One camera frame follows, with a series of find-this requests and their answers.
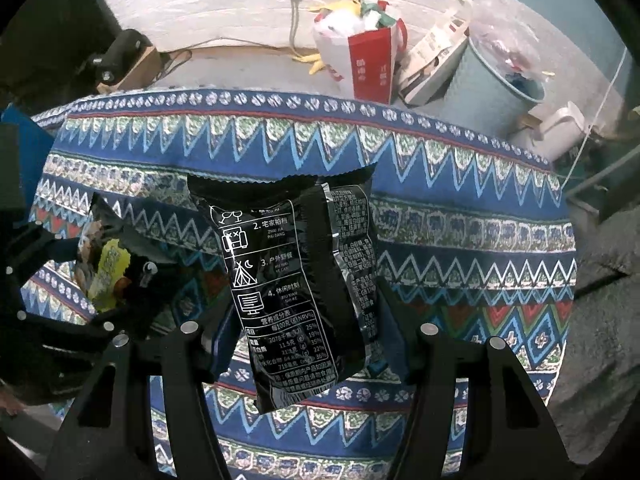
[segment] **white plastic container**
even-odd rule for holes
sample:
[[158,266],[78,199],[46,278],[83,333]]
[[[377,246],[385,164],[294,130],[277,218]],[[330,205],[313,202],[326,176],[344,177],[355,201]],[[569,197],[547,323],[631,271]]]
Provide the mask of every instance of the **white plastic container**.
[[538,128],[525,128],[514,134],[510,143],[553,162],[582,140],[584,127],[584,115],[569,101]]

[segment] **white cord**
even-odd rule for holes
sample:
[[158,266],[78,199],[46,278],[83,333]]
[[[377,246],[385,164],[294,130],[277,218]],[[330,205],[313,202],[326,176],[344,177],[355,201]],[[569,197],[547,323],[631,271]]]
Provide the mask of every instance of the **white cord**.
[[584,139],[582,140],[582,144],[580,146],[580,150],[578,150],[578,154],[575,156],[574,163],[572,164],[571,169],[569,170],[569,173],[567,173],[567,176],[566,176],[564,182],[562,183],[561,189],[564,189],[564,186],[566,186],[566,184],[569,182],[569,179],[571,179],[571,176],[574,173],[575,167],[578,165],[578,160],[580,160],[580,156],[582,155],[582,151],[584,150],[584,147],[587,145],[587,141],[589,140],[589,136],[591,135],[591,130],[593,128],[593,125],[598,121],[598,118],[600,117],[600,112],[604,108],[604,105],[607,102],[607,98],[609,97],[609,92],[611,92],[611,89],[613,88],[613,85],[615,84],[616,79],[618,79],[618,75],[620,74],[620,70],[622,69],[622,65],[625,62],[625,57],[626,57],[626,45],[625,45],[625,51],[622,53],[622,58],[620,59],[620,63],[618,64],[618,68],[616,70],[616,73],[614,74],[613,79],[611,80],[611,83],[609,83],[609,87],[607,88],[607,91],[604,94],[604,98],[602,99],[602,102],[600,103],[600,107],[598,108],[598,111],[596,112],[596,115],[594,116],[593,121],[591,121],[590,124],[587,124],[587,126],[585,128]]

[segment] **gray fabric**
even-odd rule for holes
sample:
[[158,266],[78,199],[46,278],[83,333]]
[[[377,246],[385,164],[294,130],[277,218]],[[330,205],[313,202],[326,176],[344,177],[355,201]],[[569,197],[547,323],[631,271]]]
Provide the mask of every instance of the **gray fabric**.
[[[640,388],[640,208],[609,218],[579,254],[578,298],[549,411],[569,457],[588,463]],[[598,286],[603,280],[610,282]]]

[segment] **snack package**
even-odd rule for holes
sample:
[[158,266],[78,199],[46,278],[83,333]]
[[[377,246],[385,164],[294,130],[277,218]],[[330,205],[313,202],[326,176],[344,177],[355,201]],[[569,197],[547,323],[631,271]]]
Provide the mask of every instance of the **snack package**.
[[270,183],[188,177],[222,248],[260,413],[320,394],[379,357],[373,170]]
[[116,308],[130,291],[168,283],[166,278],[176,266],[94,194],[80,235],[74,277],[98,312]]

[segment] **shopping bag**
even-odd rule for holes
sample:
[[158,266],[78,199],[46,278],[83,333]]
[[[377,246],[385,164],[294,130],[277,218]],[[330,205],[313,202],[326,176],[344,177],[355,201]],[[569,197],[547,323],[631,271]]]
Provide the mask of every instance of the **shopping bag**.
[[[314,27],[316,47],[343,97],[391,102],[394,66],[398,55],[406,50],[407,31],[398,12],[388,3],[378,1],[396,22],[391,27],[368,30],[349,38],[331,37]],[[316,24],[322,16],[316,17]]]

